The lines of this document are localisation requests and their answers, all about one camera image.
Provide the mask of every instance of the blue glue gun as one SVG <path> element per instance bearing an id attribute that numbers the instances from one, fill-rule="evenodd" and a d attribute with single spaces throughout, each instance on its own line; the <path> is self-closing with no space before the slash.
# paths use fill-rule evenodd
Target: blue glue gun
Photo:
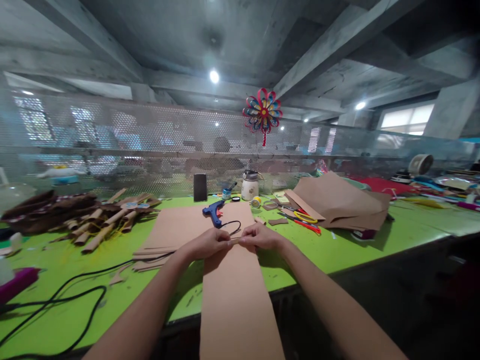
<path id="1" fill-rule="evenodd" d="M 201 211 L 203 215 L 211 216 L 211 221 L 213 222 L 213 226 L 216 227 L 217 229 L 220 229 L 220 227 L 222 226 L 222 221 L 217 216 L 217 209 L 221 208 L 224 204 L 225 204 L 225 201 L 220 200 L 220 201 L 214 202 L 209 207 L 205 207 Z"/>

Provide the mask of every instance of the thermos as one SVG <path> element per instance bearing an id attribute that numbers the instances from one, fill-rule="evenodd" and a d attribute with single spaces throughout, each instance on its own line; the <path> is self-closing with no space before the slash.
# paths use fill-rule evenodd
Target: thermos
<path id="1" fill-rule="evenodd" d="M 241 184 L 241 198 L 245 201 L 259 195 L 259 173 L 253 170 L 245 170 L 243 173 L 243 182 Z"/>

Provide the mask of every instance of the table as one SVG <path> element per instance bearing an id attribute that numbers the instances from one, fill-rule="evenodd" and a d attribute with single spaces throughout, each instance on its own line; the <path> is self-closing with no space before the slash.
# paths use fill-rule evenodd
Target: table
<path id="1" fill-rule="evenodd" d="M 206 204 L 218 201 L 209 196 Z M 159 209 L 193 206 L 191 197 L 164 201 Z M 278 219 L 276 210 L 252 209 L 254 217 L 264 220 Z M 359 243 L 345 230 L 322 230 L 322 236 L 293 222 L 272 227 L 289 238 L 320 269 L 327 274 L 345 271 L 353 267 L 380 260 L 382 258 L 415 249 L 439 240 L 451 238 L 451 234 L 461 235 L 466 231 L 480 231 L 480 215 L 463 215 L 449 211 L 448 226 L 444 217 L 431 225 L 436 215 L 418 208 L 391 208 L 396 221 L 386 223 L 377 233 L 375 241 Z M 452 221 L 452 217 L 463 220 Z M 94 253 L 81 255 L 81 249 L 67 241 L 49 243 L 57 234 L 42 234 L 30 238 L 23 244 L 23 250 L 10 258 L 13 268 L 38 267 L 42 271 L 39 280 L 19 294 L 13 302 L 26 303 L 46 300 L 66 280 L 80 273 L 105 269 L 131 258 L 146 239 L 154 225 L 154 220 L 135 225 L 133 231 L 121 237 L 104 242 Z M 286 263 L 273 251 L 259 250 L 259 263 L 269 292 L 280 291 L 296 284 Z M 83 278 L 74 282 L 62 294 L 72 296 L 99 285 L 108 285 L 115 271 L 107 274 Z M 157 273 L 156 270 L 134 273 L 127 269 L 122 273 L 127 280 L 109 286 L 104 301 L 96 311 L 91 327 L 77 348 L 90 346 L 110 327 L 118 316 L 138 296 Z M 196 261 L 181 278 L 173 295 L 167 315 L 169 324 L 197 315 L 202 308 L 203 262 Z M 44 311 L 0 348 L 0 358 L 25 353 L 55 354 L 63 351 L 78 338 L 84 329 L 92 307 L 100 291 L 59 304 Z M 0 338 L 19 324 L 25 316 L 37 307 L 20 309 L 0 320 Z"/>

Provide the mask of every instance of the wire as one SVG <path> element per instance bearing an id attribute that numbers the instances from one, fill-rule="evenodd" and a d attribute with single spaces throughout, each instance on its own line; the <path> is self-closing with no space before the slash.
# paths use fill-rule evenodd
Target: wire
<path id="1" fill-rule="evenodd" d="M 232 236 L 233 234 L 237 233 L 239 230 L 240 230 L 240 227 L 242 226 L 242 223 L 239 221 L 239 220 L 233 220 L 233 221 L 229 221 L 229 222 L 226 222 L 224 224 L 222 224 L 219 229 L 223 228 L 225 225 L 228 225 L 228 224 L 232 224 L 232 223 L 238 223 L 238 227 L 236 228 L 235 231 L 232 231 L 229 235 Z"/>
<path id="2" fill-rule="evenodd" d="M 159 259 L 162 259 L 162 258 L 165 258 L 167 256 L 170 256 L 171 254 L 173 254 L 174 251 L 172 252 L 168 252 L 166 254 L 162 254 L 160 256 L 157 256 L 157 257 L 152 257 L 152 258 L 148 258 L 148 259 L 145 259 L 143 261 L 154 261 L 154 260 L 159 260 Z M 92 323 L 92 320 L 94 318 L 94 315 L 95 315 L 95 312 L 97 311 L 98 309 L 98 306 L 100 304 L 100 302 L 103 300 L 105 294 L 107 293 L 107 287 L 106 286 L 96 286 L 96 287 L 93 287 L 89 290 L 86 290 L 84 292 L 81 292 L 79 294 L 76 294 L 76 295 L 73 295 L 73 296 L 70 296 L 70 297 L 66 297 L 66 298 L 62 298 L 62 299 L 55 299 L 57 297 L 57 295 L 70 283 L 72 282 L 73 280 L 75 279 L 78 279 L 78 278 L 81 278 L 81 277 L 86 277 L 86 276 L 90 276 L 90 275 L 96 275 L 96 274 L 101 274 L 101 273 L 106 273 L 108 271 L 111 271 L 111 270 L 114 270 L 116 268 L 119 268 L 123 265 L 126 265 L 126 264 L 129 264 L 129 263 L 132 263 L 134 260 L 128 260 L 128 261 L 125 261 L 125 262 L 122 262 L 120 264 L 117 264 L 117 265 L 114 265 L 114 266 L 111 266 L 111 267 L 108 267 L 108 268 L 105 268 L 105 269 L 102 269 L 102 270 L 97 270 L 97 271 L 92 271 L 92 272 L 85 272 L 85 273 L 82 273 L 82 274 L 79 274 L 79 275 L 75 275 L 74 277 L 71 277 L 69 280 L 67 280 L 62 286 L 60 286 L 60 288 L 46 301 L 34 301 L 34 302 L 27 302 L 27 303 L 19 303 L 19 304 L 11 304 L 11 305 L 15 305 L 15 307 L 11 307 L 10 309 L 7 310 L 8 311 L 12 311 L 12 310 L 15 310 L 15 309 L 18 309 L 18 308 L 23 308 L 23 307 L 28 307 L 28 306 L 35 306 L 35 305 L 41 305 L 41 307 L 37 310 L 35 310 L 29 317 L 27 317 L 24 321 L 22 321 L 19 325 L 17 325 L 12 331 L 10 331 L 2 340 L 0 340 L 0 348 L 7 342 L 7 340 L 12 337 L 18 330 L 20 330 L 26 323 L 28 323 L 31 319 L 33 319 L 37 314 L 39 314 L 42 310 L 44 310 L 48 305 L 51 305 L 51 304 L 57 304 L 57 303 L 65 303 L 65 302 L 68 302 L 68 301 L 71 301 L 71 300 L 74 300 L 74 299 L 78 299 L 82 296 L 85 296 L 89 293 L 92 293 L 94 291 L 97 291 L 97 290 L 102 290 L 102 293 L 100 295 L 100 297 L 98 298 L 98 300 L 96 301 L 95 303 L 95 306 L 93 307 L 91 313 L 90 313 L 90 316 L 88 318 L 88 321 L 86 323 L 86 326 L 85 328 L 83 329 L 82 333 L 80 334 L 80 336 L 78 337 L 77 340 L 75 340 L 75 342 L 70 345 L 67 349 L 65 349 L 64 351 L 62 352 L 59 352 L 57 354 L 54 354 L 54 355 L 44 355 L 44 354 L 34 354 L 34 353 L 29 353 L 29 354 L 23 354 L 23 355 L 16 355 L 16 356 L 13 356 L 13 357 L 9 357 L 8 359 L 5 359 L 5 360 L 14 360 L 14 359 L 31 359 L 31 358 L 34 358 L 34 359 L 47 359 L 47 358 L 54 358 L 54 357 L 58 357 L 58 356 L 61 356 L 61 355 L 65 355 L 67 353 L 69 353 L 70 351 L 72 351 L 79 343 L 80 341 L 82 341 L 82 339 L 84 338 L 85 334 L 87 333 L 87 331 L 89 330 L 90 328 L 90 325 Z"/>

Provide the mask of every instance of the decorative paper flower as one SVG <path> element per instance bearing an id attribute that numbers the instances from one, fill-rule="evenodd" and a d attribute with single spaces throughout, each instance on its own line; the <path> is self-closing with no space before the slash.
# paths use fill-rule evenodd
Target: decorative paper flower
<path id="1" fill-rule="evenodd" d="M 243 115 L 249 119 L 245 126 L 252 133 L 261 131 L 263 133 L 263 146 L 267 140 L 267 134 L 280 124 L 280 118 L 283 116 L 280 110 L 280 101 L 276 100 L 277 95 L 274 91 L 267 93 L 265 88 L 258 90 L 257 98 L 249 96 L 246 98 L 248 107 L 243 109 Z"/>

